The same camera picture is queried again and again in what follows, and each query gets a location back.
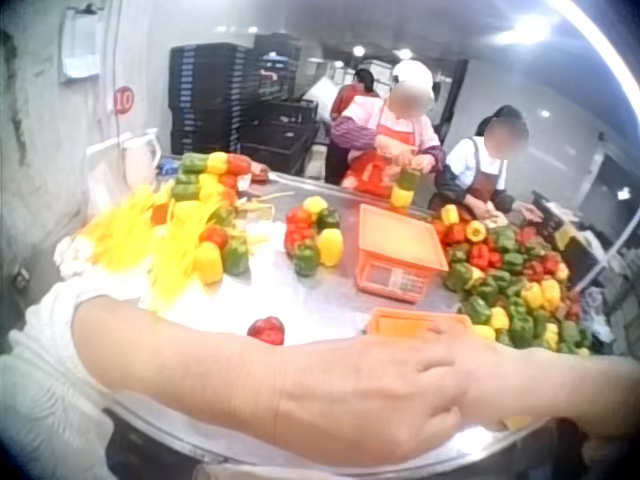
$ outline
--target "stack of black crates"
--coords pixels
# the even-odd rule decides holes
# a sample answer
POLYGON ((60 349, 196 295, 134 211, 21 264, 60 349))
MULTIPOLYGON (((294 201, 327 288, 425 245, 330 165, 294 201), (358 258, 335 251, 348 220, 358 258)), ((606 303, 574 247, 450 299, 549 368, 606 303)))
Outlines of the stack of black crates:
POLYGON ((171 49, 171 152, 235 152, 247 112, 258 100, 254 52, 232 43, 171 49))

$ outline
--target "finger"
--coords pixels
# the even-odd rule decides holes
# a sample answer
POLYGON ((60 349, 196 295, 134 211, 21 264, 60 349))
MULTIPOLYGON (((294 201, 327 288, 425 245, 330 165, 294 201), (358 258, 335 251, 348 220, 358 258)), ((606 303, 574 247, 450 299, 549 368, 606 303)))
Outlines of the finger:
POLYGON ((469 389, 467 376, 456 367, 436 367, 420 374, 425 408, 430 415, 446 412, 464 400, 469 389))
POLYGON ((436 415, 427 420, 417 442, 420 453, 439 447, 462 428, 462 417, 458 408, 436 415))

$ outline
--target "hand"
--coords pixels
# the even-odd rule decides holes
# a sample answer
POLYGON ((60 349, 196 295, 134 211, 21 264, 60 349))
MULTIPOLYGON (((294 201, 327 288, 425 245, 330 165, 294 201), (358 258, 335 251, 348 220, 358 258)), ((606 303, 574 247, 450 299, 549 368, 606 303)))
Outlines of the hand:
POLYGON ((539 223, 544 220, 544 215, 542 214, 542 212, 530 203, 525 203, 517 200, 513 204, 513 208, 515 210, 519 210, 520 213, 524 215, 524 218, 526 218, 529 222, 539 223))
POLYGON ((375 148, 380 155, 389 157, 393 164, 399 167, 411 165, 417 153, 416 147, 384 135, 378 135, 376 137, 375 148))
POLYGON ((327 465, 394 464, 460 428, 466 379, 445 342, 360 337, 276 350, 266 441, 327 465))
POLYGON ((413 157, 410 166, 411 168, 419 170, 422 173, 429 173, 433 169, 435 164, 435 157, 427 153, 413 157))

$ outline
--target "black plastic crate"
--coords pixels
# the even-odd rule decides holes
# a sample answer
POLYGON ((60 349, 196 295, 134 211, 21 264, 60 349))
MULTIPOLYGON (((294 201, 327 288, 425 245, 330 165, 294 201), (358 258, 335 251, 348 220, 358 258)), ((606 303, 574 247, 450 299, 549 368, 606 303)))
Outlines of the black plastic crate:
POLYGON ((299 173, 312 129, 296 125, 261 124, 240 132, 240 152, 273 171, 299 173))

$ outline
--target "wall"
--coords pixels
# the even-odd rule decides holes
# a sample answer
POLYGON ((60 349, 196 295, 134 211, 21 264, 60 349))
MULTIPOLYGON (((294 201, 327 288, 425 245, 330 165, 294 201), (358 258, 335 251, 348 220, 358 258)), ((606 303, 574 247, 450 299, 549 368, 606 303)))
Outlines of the wall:
POLYGON ((530 199, 535 189, 562 205, 577 206, 578 191, 598 148, 599 132, 613 142, 619 140, 606 125, 549 87, 471 61, 445 148, 450 150, 472 135, 482 118, 507 103, 526 115, 530 130, 529 148, 521 158, 509 162, 507 188, 522 200, 530 199), (549 111, 550 117, 542 118, 541 110, 549 111))

